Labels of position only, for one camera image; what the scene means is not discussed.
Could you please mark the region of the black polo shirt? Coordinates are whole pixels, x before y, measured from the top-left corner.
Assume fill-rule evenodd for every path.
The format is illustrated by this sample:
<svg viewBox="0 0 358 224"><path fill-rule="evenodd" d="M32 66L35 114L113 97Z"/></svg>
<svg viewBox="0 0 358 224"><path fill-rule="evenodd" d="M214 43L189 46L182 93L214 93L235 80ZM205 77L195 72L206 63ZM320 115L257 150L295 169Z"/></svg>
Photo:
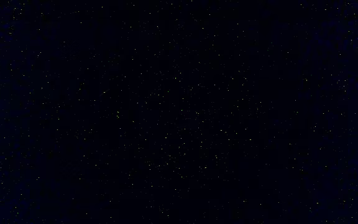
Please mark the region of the black polo shirt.
<svg viewBox="0 0 358 224"><path fill-rule="evenodd" d="M358 1L0 1L0 223L358 223Z"/></svg>

